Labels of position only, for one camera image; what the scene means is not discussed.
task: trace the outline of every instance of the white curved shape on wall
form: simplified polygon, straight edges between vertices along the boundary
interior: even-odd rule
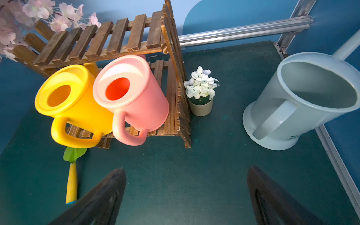
[[[129,21],[132,21],[135,19],[135,16],[141,14],[151,17],[153,12],[162,10],[162,5],[164,4],[164,0],[65,0],[64,2],[72,4],[75,8],[80,4],[84,4],[83,17],[88,17],[93,12],[96,12],[101,23],[106,21],[116,22],[118,19],[123,18],[128,18]],[[198,2],[200,0],[171,1],[178,35],[182,35],[185,18]]]

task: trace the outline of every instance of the wooden plant stand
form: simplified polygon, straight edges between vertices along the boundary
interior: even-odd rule
[[[142,42],[145,27],[150,27],[149,35],[147,41]],[[189,103],[183,86],[183,81],[186,80],[185,67],[170,0],[165,0],[162,11],[154,12],[150,18],[142,14],[137,15],[134,21],[125,18],[118,20],[115,25],[110,21],[102,23],[99,28],[91,25],[85,30],[74,28],[70,32],[59,33],[54,33],[46,24],[38,22],[35,30],[49,42],[46,44],[35,34],[28,33],[24,41],[33,50],[18,45],[14,48],[14,55],[19,62],[46,78],[60,68],[73,64],[116,59],[124,55],[158,52],[169,54],[168,61],[149,62],[160,87],[163,70],[167,69],[166,98],[170,109],[164,125],[150,132],[148,136],[181,136],[185,147],[191,147]],[[126,31],[130,31],[129,41],[127,45],[122,46]],[[103,49],[110,34],[112,34],[110,42],[107,48]],[[139,134],[132,126],[126,130],[134,136]],[[70,125],[67,132],[74,137],[84,139],[93,135],[73,125]],[[108,149],[112,138],[112,133],[103,136],[97,147]]]

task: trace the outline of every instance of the pink watering can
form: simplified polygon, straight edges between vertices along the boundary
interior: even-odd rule
[[[127,55],[106,65],[93,86],[95,101],[114,113],[114,137],[127,145],[141,145],[148,132],[161,127],[169,114],[169,103],[151,69],[142,57]],[[132,136],[125,122],[139,131]]]

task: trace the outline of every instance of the green trowel blade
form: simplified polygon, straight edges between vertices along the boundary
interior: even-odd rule
[[[70,163],[75,163],[78,158],[83,156],[87,148],[70,148],[66,147],[64,152],[64,160]]]

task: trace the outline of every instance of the flower pot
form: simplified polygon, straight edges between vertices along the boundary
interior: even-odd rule
[[[191,101],[189,101],[190,109],[193,112],[193,114],[197,116],[206,116],[208,115],[212,110],[212,103],[214,98],[210,100],[210,102],[206,103],[205,105],[195,105]]]

